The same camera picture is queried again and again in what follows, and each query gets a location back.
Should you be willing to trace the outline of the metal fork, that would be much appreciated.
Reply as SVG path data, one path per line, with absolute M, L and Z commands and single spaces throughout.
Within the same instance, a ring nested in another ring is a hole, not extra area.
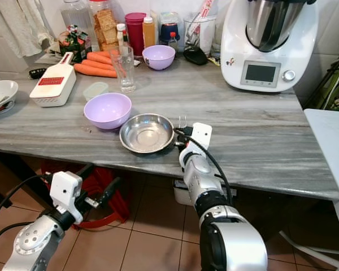
M 178 131 L 180 131 L 182 134 L 190 134 L 191 133 L 191 129 L 188 128 L 187 126 L 188 122 L 186 119 L 186 116 L 181 115 L 178 118 Z

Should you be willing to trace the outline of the stainless steel plate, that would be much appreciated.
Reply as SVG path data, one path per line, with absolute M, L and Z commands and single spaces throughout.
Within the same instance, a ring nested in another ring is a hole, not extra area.
M 175 137 L 175 130 L 167 117 L 142 113 L 131 117 L 121 126 L 119 137 L 127 150 L 138 154 L 151 154 L 169 146 Z

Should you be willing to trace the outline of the large purple plastic bowl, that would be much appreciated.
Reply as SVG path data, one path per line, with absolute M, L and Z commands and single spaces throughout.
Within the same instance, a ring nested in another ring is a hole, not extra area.
M 116 129 L 130 118 L 132 102 L 121 93 L 105 93 L 87 101 L 84 116 L 100 129 Z

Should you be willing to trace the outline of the small clear lidded container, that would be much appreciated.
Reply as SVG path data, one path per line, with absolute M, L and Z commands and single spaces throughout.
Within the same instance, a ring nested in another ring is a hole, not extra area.
M 86 101 L 105 93 L 108 93 L 108 83 L 105 82 L 94 82 L 82 91 Z

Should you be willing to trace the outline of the small purple plastic bowl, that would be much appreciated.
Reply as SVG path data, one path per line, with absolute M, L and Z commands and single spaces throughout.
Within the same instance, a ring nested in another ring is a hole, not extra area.
M 154 45 L 146 47 L 142 56 L 144 62 L 153 70 L 161 71 L 167 69 L 175 59 L 176 49 L 167 45 Z

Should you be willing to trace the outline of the black pouch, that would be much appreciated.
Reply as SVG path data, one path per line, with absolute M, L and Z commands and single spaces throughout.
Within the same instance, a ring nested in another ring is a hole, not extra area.
M 191 64 L 205 65 L 208 63 L 207 56 L 200 47 L 186 46 L 182 54 Z

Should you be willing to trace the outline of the orange carrot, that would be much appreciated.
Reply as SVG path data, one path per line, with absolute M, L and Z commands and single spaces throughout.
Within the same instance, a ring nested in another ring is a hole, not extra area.
M 87 53 L 87 60 L 112 65 L 112 59 L 108 56 L 108 52 Z
M 82 75 L 88 76 L 100 76 L 100 77 L 110 77 L 110 78 L 117 78 L 117 72 L 110 70 L 110 69 L 100 69 L 97 67 L 92 67 L 92 65 L 86 64 L 74 64 L 74 70 L 79 72 Z
M 84 61 L 81 62 L 81 64 L 89 65 L 90 67 L 94 67 L 97 69 L 105 69 L 105 70 L 111 70 L 111 71 L 115 70 L 112 64 L 105 64 L 102 62 L 96 62 L 96 61 L 92 61 L 89 59 L 85 59 Z

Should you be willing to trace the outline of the small red capped bottle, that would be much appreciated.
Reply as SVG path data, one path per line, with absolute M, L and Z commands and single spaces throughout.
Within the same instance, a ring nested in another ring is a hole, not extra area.
M 169 34 L 168 46 L 172 47 L 175 51 L 179 50 L 179 36 L 177 32 L 172 32 Z

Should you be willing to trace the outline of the clear glass jug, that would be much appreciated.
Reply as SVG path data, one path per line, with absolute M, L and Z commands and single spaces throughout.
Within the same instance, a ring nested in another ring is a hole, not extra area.
M 200 16 L 195 12 L 184 17 L 185 51 L 196 53 L 202 51 L 207 57 L 212 54 L 217 15 Z

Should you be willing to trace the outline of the clear jar with blue contents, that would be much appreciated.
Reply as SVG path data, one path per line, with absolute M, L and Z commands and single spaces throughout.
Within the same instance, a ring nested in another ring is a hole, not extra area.
M 176 11 L 165 11 L 159 14 L 159 44 L 168 46 L 168 39 L 170 33 L 177 32 L 179 41 L 181 40 L 180 34 L 180 20 L 181 17 Z

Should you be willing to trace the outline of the green snack packet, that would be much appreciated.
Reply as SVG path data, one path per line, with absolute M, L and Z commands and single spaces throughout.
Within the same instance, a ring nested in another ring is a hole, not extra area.
M 72 52 L 71 64 L 81 63 L 92 52 L 89 34 L 77 25 L 68 25 L 58 38 L 61 54 Z

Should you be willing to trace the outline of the red and white long packet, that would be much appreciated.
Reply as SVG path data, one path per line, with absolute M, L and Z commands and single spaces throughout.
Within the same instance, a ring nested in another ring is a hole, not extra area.
M 213 2 L 214 0 L 204 0 L 197 15 L 191 21 L 189 25 L 189 29 L 186 32 L 188 34 L 187 41 L 189 43 L 197 44 L 199 40 L 199 33 L 200 33 L 200 28 L 201 28 L 200 21 L 209 15 L 211 8 L 213 6 Z

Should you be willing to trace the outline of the red lidded cracker jar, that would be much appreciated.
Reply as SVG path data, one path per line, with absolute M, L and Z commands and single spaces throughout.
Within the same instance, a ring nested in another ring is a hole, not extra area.
M 110 0 L 88 0 L 90 12 L 94 18 L 95 35 L 99 50 L 107 51 L 111 46 L 118 46 L 117 21 L 114 18 Z

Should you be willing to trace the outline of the clear white capped bottle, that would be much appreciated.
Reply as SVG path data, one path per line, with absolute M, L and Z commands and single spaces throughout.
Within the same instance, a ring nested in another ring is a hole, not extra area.
M 63 0 L 60 10 L 66 26 L 76 25 L 89 36 L 89 41 L 95 41 L 94 28 L 90 20 L 90 10 L 83 0 Z

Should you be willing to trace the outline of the hanging beige towel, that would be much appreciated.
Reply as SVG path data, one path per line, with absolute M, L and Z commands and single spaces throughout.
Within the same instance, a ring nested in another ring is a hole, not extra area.
M 40 54 L 54 40 L 40 7 L 40 0 L 0 0 L 0 33 L 17 57 Z

